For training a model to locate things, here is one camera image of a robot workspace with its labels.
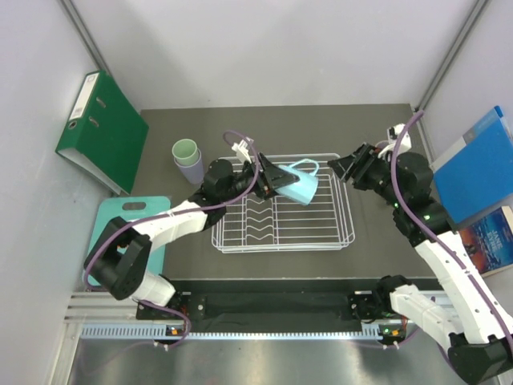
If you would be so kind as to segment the white wire dish rack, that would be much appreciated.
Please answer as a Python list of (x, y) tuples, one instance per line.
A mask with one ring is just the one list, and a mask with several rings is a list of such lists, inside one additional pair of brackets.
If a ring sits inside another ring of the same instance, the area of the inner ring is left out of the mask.
[(337, 153), (272, 155), (276, 165), (303, 159), (319, 165), (316, 194), (309, 205), (277, 196), (262, 201), (251, 194), (227, 207), (212, 227), (211, 243), (222, 253), (340, 250), (356, 238), (345, 183), (327, 162)]

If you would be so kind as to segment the blue mug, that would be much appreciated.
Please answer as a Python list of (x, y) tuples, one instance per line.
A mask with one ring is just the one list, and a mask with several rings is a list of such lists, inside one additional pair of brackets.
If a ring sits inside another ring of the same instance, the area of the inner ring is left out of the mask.
[[(312, 164), (314, 166), (313, 171), (306, 172), (298, 169), (297, 166), (301, 164)], [(315, 160), (304, 158), (293, 164), (279, 165), (279, 168), (297, 176), (298, 181), (279, 188), (277, 193), (300, 205), (309, 205), (318, 187), (317, 173), (320, 169), (319, 163)]]

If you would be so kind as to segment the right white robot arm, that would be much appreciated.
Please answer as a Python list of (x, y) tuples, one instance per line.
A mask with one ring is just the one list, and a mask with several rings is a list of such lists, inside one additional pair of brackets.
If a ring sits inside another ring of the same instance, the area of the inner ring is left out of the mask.
[(480, 277), (446, 210), (430, 195), (433, 173), (427, 159), (406, 152), (393, 164), (378, 152), (362, 144), (328, 166), (340, 180), (393, 206), (396, 228), (430, 267), (454, 310), (446, 311), (411, 280), (395, 275), (377, 281), (370, 310), (355, 314), (371, 320), (397, 314), (413, 321), (442, 348), (465, 383), (510, 371), (512, 317)]

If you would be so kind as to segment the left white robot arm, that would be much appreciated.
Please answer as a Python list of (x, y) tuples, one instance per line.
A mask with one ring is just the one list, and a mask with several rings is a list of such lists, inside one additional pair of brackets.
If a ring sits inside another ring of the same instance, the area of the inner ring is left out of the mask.
[(117, 300), (151, 302), (163, 317), (173, 318), (181, 311), (182, 300), (167, 278), (149, 271), (150, 254), (181, 237), (210, 229), (243, 196), (253, 193), (266, 201), (298, 180), (263, 154), (255, 161), (246, 160), (240, 172), (229, 160), (214, 160), (200, 188), (180, 205), (139, 220), (109, 220), (84, 262), (84, 277), (94, 278)]

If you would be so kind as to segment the purple cup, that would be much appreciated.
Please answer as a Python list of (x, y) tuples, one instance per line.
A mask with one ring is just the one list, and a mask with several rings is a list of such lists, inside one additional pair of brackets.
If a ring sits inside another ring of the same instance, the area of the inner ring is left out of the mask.
[(200, 184), (204, 179), (204, 165), (201, 151), (197, 149), (193, 155), (186, 158), (174, 158), (175, 164), (183, 176), (191, 184)]

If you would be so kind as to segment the green cup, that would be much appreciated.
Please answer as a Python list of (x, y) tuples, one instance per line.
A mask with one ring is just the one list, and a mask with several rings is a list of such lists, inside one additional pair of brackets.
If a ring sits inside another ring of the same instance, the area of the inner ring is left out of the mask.
[(174, 160), (184, 167), (193, 165), (200, 158), (197, 144), (191, 139), (176, 141), (172, 146), (172, 155)]

